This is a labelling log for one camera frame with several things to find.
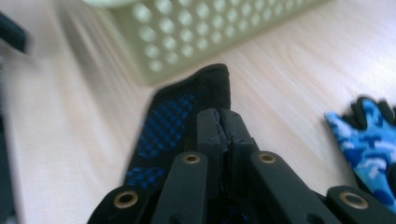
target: table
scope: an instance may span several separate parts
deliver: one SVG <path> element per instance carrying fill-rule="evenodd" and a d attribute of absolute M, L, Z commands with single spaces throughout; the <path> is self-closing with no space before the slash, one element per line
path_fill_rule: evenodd
<path fill-rule="evenodd" d="M 313 190 L 355 186 L 323 114 L 361 93 L 396 104 L 396 2 L 331 0 L 154 85 L 118 62 L 112 74 L 73 49 L 57 0 L 0 1 L 33 37 L 5 48 L 6 126 L 22 223 L 84 223 L 119 186 L 160 87 L 211 63 L 230 70 L 232 110 L 261 150 Z"/>

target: wooden table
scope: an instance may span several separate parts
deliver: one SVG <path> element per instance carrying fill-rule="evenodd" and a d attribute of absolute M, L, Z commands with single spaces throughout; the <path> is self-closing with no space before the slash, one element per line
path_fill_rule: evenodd
<path fill-rule="evenodd" d="M 71 47 L 57 6 L 0 1 L 34 40 L 29 55 L 5 48 L 6 125 L 23 223 L 86 222 L 120 185 L 151 95 L 207 64 L 228 65 L 232 110 L 260 149 L 282 156 L 321 194 L 354 185 L 323 113 L 347 111 L 360 93 L 396 104 L 392 0 L 328 1 L 151 86 L 117 62 L 112 74 L 96 73 L 98 64 Z"/>

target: blue camouflage glove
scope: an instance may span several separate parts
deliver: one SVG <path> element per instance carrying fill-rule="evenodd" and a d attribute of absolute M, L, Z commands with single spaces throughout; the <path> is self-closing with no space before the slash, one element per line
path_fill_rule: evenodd
<path fill-rule="evenodd" d="M 339 147 L 364 186 L 396 213 L 396 122 L 385 101 L 361 97 L 352 116 L 327 113 Z"/>

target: light wood surface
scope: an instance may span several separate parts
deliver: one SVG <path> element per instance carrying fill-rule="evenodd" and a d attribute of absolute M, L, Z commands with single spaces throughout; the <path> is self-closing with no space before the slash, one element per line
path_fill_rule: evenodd
<path fill-rule="evenodd" d="M 232 110 L 260 149 L 282 156 L 321 194 L 355 185 L 323 113 L 345 112 L 360 93 L 396 104 L 392 0 L 328 1 L 154 86 L 122 62 L 109 69 L 78 54 L 55 3 L 0 0 L 34 40 L 29 55 L 3 48 L 22 223 L 86 222 L 123 179 L 150 96 L 211 63 L 228 65 Z"/>

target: blue camouflage fabric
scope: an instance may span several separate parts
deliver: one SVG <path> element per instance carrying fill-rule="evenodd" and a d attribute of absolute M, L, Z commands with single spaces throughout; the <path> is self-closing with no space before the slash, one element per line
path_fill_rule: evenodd
<path fill-rule="evenodd" d="M 387 167 L 396 162 L 396 127 L 389 124 L 377 104 L 363 99 L 367 129 L 358 130 L 335 113 L 327 113 L 339 147 L 354 173 L 368 190 L 393 213 L 396 199 L 387 180 Z"/>

